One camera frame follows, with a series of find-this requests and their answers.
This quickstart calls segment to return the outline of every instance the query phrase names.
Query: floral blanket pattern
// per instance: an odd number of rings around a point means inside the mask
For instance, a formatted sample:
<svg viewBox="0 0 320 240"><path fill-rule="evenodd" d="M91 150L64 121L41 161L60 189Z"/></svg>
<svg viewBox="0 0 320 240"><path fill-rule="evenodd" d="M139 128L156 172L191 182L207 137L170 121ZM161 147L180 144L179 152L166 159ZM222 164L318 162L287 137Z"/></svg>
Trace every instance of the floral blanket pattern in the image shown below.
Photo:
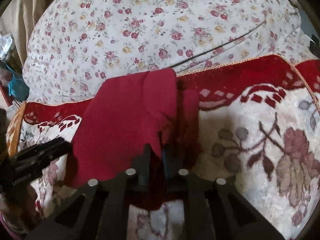
<svg viewBox="0 0 320 240"><path fill-rule="evenodd" d="M295 239L320 197L318 61L292 66L276 55L182 74L199 92L199 142L194 172L208 180L236 177L237 190L285 237ZM28 103L21 149L57 135L73 137L90 100ZM32 186L44 217L73 191L63 186L66 157ZM127 239L184 239L177 200L147 212L131 206Z"/></svg>
<svg viewBox="0 0 320 240"><path fill-rule="evenodd" d="M55 0L28 45L28 101L80 101L107 78L167 67L314 59L300 23L287 0Z"/></svg>

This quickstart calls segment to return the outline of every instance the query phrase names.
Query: clear plastic bag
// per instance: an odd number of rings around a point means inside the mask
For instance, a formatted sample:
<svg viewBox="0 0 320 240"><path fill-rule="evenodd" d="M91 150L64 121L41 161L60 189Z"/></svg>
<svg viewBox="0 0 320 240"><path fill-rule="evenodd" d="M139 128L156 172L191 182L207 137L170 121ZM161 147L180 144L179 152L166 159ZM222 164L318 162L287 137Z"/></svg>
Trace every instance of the clear plastic bag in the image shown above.
<svg viewBox="0 0 320 240"><path fill-rule="evenodd" d="M14 47L14 40L12 34L7 34L0 37L0 60L3 60Z"/></svg>

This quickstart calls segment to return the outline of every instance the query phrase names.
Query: red cloth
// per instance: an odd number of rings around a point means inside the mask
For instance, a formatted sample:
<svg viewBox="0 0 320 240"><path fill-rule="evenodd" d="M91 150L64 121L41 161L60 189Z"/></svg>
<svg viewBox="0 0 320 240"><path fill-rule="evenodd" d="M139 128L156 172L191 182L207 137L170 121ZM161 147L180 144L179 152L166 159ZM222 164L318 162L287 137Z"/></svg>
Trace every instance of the red cloth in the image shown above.
<svg viewBox="0 0 320 240"><path fill-rule="evenodd" d="M142 155L146 143L158 157L153 168L160 170L166 143L178 146L180 155L188 153L192 165L199 153L197 139L198 93L178 89L172 69L106 80L73 138L65 184L80 187L92 178L115 177Z"/></svg>

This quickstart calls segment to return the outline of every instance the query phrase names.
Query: yellow flower print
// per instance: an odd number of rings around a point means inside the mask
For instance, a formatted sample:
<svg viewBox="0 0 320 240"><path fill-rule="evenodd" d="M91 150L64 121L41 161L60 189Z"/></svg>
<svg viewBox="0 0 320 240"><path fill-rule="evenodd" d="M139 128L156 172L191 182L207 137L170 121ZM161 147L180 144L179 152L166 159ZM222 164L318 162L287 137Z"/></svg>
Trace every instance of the yellow flower print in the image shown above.
<svg viewBox="0 0 320 240"><path fill-rule="evenodd" d="M98 41L98 42L96 43L96 46L97 46L97 47L102 47L102 46L103 46L103 41Z"/></svg>
<svg viewBox="0 0 320 240"><path fill-rule="evenodd" d="M178 20L181 22L187 22L189 20L189 18L184 15L184 16L179 17Z"/></svg>
<svg viewBox="0 0 320 240"><path fill-rule="evenodd" d="M143 70L144 69L144 62L143 61L140 61L139 63L138 63L138 70Z"/></svg>
<svg viewBox="0 0 320 240"><path fill-rule="evenodd" d="M174 0L167 0L167 4L168 5L173 5L174 4Z"/></svg>
<svg viewBox="0 0 320 240"><path fill-rule="evenodd" d="M225 32L225 31L224 31L224 27L222 27L222 26L220 26L220 25L216 26L214 29L215 29L218 33L224 33L224 32Z"/></svg>
<svg viewBox="0 0 320 240"><path fill-rule="evenodd" d="M249 52L246 49L241 50L240 56L241 58L245 58L249 55Z"/></svg>
<svg viewBox="0 0 320 240"><path fill-rule="evenodd" d="M125 46L123 49L122 49L122 52L127 54L127 53L131 53L131 48L129 48L128 46Z"/></svg>
<svg viewBox="0 0 320 240"><path fill-rule="evenodd" d="M199 46L205 46L205 41L199 40L199 41L198 41L198 45L199 45Z"/></svg>

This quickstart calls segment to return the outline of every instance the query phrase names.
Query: silver screw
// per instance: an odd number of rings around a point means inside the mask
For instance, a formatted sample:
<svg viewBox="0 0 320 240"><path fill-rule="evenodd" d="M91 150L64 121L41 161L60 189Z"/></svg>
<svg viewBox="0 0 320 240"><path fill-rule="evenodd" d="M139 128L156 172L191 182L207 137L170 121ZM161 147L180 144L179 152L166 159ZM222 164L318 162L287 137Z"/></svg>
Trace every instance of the silver screw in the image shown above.
<svg viewBox="0 0 320 240"><path fill-rule="evenodd" d="M178 171L178 173L181 175L181 176L187 176L189 174L189 171L186 170L186 169L180 169Z"/></svg>
<svg viewBox="0 0 320 240"><path fill-rule="evenodd" d="M136 174L137 172L136 172L135 169L130 168L130 169L127 169L127 170L125 171L125 173L126 173L127 175L129 175L129 176L132 176L132 175Z"/></svg>
<svg viewBox="0 0 320 240"><path fill-rule="evenodd" d="M227 181L224 178L217 178L216 183L219 185L225 185Z"/></svg>
<svg viewBox="0 0 320 240"><path fill-rule="evenodd" d="M97 179L89 179L89 180L88 180L88 185L89 185L90 187L97 186L98 183L99 183L99 182L98 182Z"/></svg>

